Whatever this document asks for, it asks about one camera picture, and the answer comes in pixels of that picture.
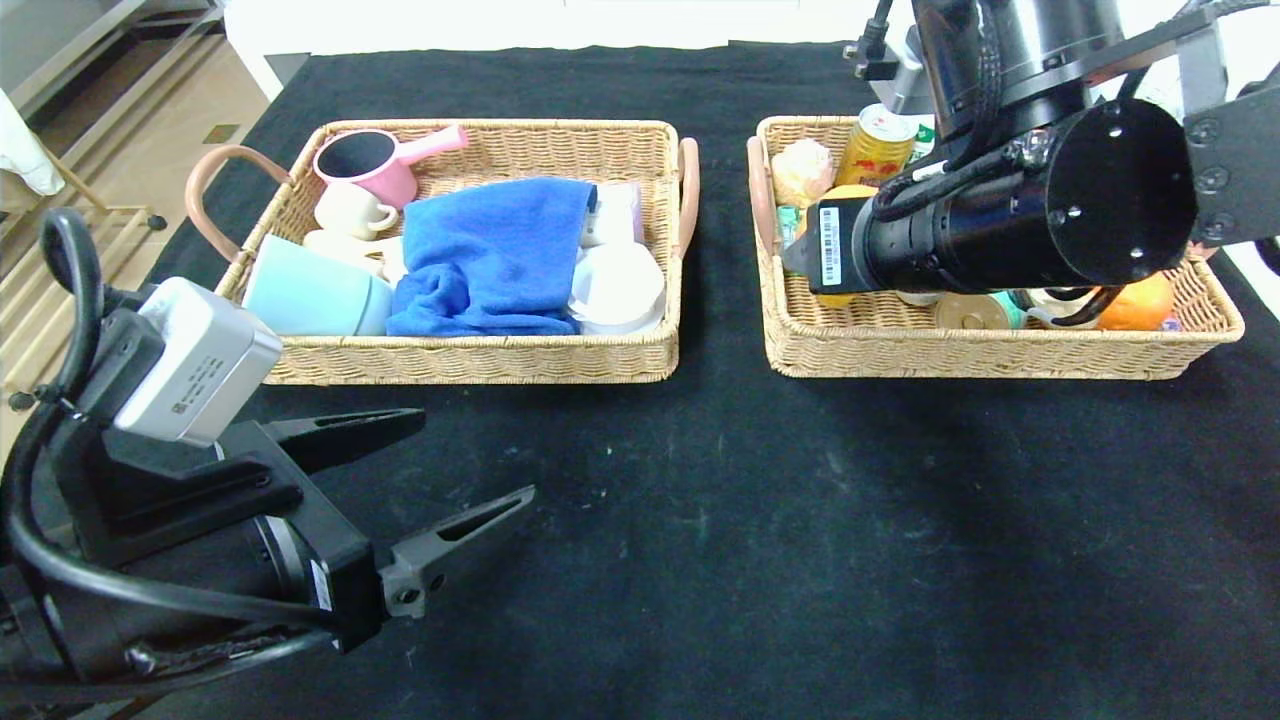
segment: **white cloth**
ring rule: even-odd
[[[18,173],[27,187],[40,195],[56,195],[65,184],[4,92],[0,92],[0,170]]]

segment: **barcode label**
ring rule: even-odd
[[[822,232],[822,284],[840,284],[844,273],[840,266],[840,208],[818,211]]]

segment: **table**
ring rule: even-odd
[[[634,387],[265,387],[244,416],[389,406],[422,434],[320,486],[385,543],[536,483],[465,602],[195,689],[156,717],[1275,717],[1280,360],[1248,332],[1162,383],[792,380],[763,351],[745,140],[855,113],[835,45],[312,58],[248,135],[344,118],[660,118],[703,206],[681,364]],[[211,215],[270,197],[232,167]],[[189,225],[156,277],[225,268]]]

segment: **black cable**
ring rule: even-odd
[[[0,703],[111,702],[140,696],[169,694],[274,662],[329,641],[326,633],[306,633],[212,667],[165,675],[137,683],[0,683]]]
[[[1092,323],[1093,320],[1097,320],[1107,307],[1111,307],[1111,304],[1120,297],[1121,292],[1124,292],[1123,287],[1098,288],[1084,307],[1080,307],[1066,318],[1055,318],[1053,324],[1060,328],[1074,328],[1076,325]]]
[[[83,220],[77,222],[77,215],[69,210],[51,211],[46,215],[44,233],[46,249],[52,242],[47,240],[50,233],[63,237],[61,247],[76,295],[77,323],[72,350],[58,374],[61,387],[55,388],[67,400],[76,396],[67,393],[65,388],[82,386],[88,375],[93,354],[84,346],[91,341],[96,346],[101,322],[97,254]],[[19,432],[4,468],[0,488],[5,500],[4,525],[10,546],[27,562],[51,579],[125,602],[251,623],[302,625],[329,632],[340,629],[337,615],[328,610],[134,578],[88,564],[45,539],[32,511],[31,491],[40,452],[64,420],[64,411],[56,402],[37,407]]]
[[[1048,287],[1048,288],[1044,288],[1044,295],[1048,295],[1053,300],[1059,300],[1059,301],[1062,301],[1062,302],[1074,302],[1074,301],[1084,297],[1085,295],[1088,295],[1091,292],[1093,292],[1092,287],[1075,287],[1075,288]]]
[[[959,170],[987,151],[1000,119],[1005,99],[1004,59],[1000,53],[1000,28],[996,13],[987,0],[974,0],[978,29],[978,101],[973,110],[969,141],[960,155],[947,163],[947,172]]]
[[[70,347],[67,348],[63,366],[54,380],[55,391],[63,397],[76,397],[88,382],[102,329],[102,268],[84,218],[68,208],[56,208],[45,214],[40,246],[45,252],[45,263],[76,300]]]
[[[1262,258],[1267,268],[1280,275],[1280,241],[1274,237],[1265,237],[1254,241],[1253,246],[1258,249],[1258,256]]]
[[[884,56],[884,36],[888,35],[888,12],[893,6],[893,0],[879,0],[876,13],[867,19],[863,27],[863,36],[858,38],[858,53],[868,60],[879,60]]]
[[[872,201],[873,218],[891,223],[929,206],[952,192],[1012,167],[1015,149],[1006,145],[992,150],[959,170],[916,183],[910,173],[890,179]]]

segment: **white container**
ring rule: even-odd
[[[658,261],[639,243],[579,251],[568,311],[582,334],[630,334],[655,329],[666,307]]]
[[[609,182],[595,187],[595,209],[586,215],[582,247],[614,242],[644,242],[640,183]]]

